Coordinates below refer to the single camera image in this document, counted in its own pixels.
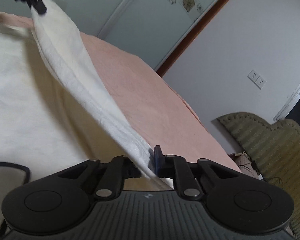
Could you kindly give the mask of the pink bed blanket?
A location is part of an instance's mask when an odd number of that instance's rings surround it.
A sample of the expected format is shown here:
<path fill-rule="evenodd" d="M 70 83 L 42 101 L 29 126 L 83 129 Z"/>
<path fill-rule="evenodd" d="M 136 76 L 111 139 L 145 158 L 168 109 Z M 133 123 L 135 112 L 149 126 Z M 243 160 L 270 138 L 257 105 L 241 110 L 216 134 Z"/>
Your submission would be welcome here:
<path fill-rule="evenodd" d="M 29 18 L 4 12 L 0 20 L 18 27 L 33 26 Z M 191 107 L 140 58 L 98 38 L 80 35 L 106 89 L 151 150 L 160 145 L 165 154 L 181 155 L 190 162 L 207 158 L 237 169 Z"/>

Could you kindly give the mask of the olive green headboard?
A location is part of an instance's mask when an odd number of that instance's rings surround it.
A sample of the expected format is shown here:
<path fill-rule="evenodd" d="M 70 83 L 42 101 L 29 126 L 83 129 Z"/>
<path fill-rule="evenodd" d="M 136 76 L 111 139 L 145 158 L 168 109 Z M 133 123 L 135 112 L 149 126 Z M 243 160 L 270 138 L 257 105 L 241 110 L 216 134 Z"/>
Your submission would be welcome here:
<path fill-rule="evenodd" d="M 300 126 L 290 119 L 269 124 L 245 112 L 217 120 L 255 162 L 264 179 L 291 195 L 294 212 L 290 226 L 300 239 Z"/>

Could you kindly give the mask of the frosted floral wardrobe door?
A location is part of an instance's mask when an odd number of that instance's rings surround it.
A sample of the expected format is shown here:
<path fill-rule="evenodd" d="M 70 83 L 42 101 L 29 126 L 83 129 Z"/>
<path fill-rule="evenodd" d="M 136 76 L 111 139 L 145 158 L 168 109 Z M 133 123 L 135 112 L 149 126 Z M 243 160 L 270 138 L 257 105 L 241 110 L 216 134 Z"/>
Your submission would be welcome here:
<path fill-rule="evenodd" d="M 98 37 L 157 70 L 218 0 L 122 0 Z"/>

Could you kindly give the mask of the white wall socket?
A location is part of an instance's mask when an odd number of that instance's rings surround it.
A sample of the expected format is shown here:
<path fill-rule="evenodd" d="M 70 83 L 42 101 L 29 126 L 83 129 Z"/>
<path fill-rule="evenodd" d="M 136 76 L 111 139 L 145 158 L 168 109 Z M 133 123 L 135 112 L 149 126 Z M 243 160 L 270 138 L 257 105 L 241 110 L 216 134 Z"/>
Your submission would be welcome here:
<path fill-rule="evenodd" d="M 266 83 L 265 79 L 254 70 L 248 74 L 248 79 L 252 81 L 259 89 L 262 89 Z"/>

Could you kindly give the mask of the brown wardrobe frame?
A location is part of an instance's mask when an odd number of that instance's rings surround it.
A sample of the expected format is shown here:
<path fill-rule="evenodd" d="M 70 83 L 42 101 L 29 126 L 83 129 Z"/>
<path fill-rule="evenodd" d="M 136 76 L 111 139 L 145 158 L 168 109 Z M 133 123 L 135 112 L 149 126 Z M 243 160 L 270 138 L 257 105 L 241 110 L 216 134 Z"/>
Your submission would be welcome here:
<path fill-rule="evenodd" d="M 162 61 L 160 66 L 155 71 L 160 77 L 163 77 L 167 71 L 172 67 L 176 60 L 182 53 L 190 46 L 196 39 L 201 31 L 211 22 L 217 13 L 228 3 L 230 0 L 217 0 L 209 7 L 203 16 L 200 16 L 194 23 L 194 26 L 185 34 L 180 42 L 173 48 L 166 58 Z"/>

